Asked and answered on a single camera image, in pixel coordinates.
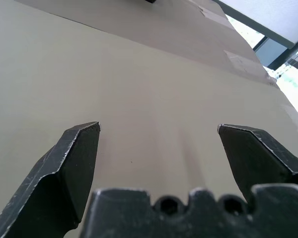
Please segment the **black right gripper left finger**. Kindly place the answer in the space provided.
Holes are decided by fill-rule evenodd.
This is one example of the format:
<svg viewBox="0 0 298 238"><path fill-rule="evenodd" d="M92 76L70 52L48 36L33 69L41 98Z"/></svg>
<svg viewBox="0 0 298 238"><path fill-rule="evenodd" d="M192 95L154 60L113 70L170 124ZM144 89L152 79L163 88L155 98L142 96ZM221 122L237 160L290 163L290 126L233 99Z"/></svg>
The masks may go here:
<svg viewBox="0 0 298 238"><path fill-rule="evenodd" d="M82 221L95 170L100 124L67 129L0 213L0 238L64 238Z"/></svg>

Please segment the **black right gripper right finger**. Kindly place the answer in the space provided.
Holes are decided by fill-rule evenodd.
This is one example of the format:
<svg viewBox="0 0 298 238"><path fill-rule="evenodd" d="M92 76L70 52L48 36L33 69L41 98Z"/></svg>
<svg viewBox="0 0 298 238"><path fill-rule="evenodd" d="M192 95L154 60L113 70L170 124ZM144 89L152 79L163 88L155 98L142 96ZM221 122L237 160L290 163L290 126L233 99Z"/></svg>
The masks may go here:
<svg viewBox="0 0 298 238"><path fill-rule="evenodd" d="M251 189L257 184L298 185L298 157L268 132L219 124L218 134L235 182L246 201L250 201Z"/></svg>

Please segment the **clear tape strip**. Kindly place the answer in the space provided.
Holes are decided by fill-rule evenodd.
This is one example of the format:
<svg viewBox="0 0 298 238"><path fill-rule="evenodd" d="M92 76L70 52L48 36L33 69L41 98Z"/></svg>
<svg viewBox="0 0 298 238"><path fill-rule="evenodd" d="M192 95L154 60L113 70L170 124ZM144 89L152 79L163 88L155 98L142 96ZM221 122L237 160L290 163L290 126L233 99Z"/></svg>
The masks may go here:
<svg viewBox="0 0 298 238"><path fill-rule="evenodd" d="M231 23L229 22L229 20L226 17L215 14L214 12L212 12L206 8L203 8L203 7L200 7L199 9L204 17L206 17L214 22L217 22L223 26L233 29L233 26L231 25Z"/></svg>
<svg viewBox="0 0 298 238"><path fill-rule="evenodd" d="M281 108L287 113L298 131L298 112L293 106L281 104Z"/></svg>
<svg viewBox="0 0 298 238"><path fill-rule="evenodd" d="M224 51L235 69L260 80L269 80L270 76L261 63Z"/></svg>

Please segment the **grey window frame bar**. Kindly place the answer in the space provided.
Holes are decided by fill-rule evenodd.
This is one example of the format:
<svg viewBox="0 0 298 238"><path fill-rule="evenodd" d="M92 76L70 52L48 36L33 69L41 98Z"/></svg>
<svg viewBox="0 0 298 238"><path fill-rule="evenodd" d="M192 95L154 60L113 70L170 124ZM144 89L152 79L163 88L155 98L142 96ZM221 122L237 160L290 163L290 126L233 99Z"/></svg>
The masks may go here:
<svg viewBox="0 0 298 238"><path fill-rule="evenodd" d="M221 0L212 0L216 2L223 12L230 17L238 20L239 22L245 24L246 26L256 30L257 32L263 34L264 36L274 40L275 42L278 42L279 44L283 45L287 49L292 49L295 46L295 43L292 43L291 41L287 40L283 36L277 34L276 32L270 30L269 28L265 27L264 25L256 22L255 20L251 19L250 17L246 16L245 14L239 12L238 10L235 10L231 6L225 4Z"/></svg>

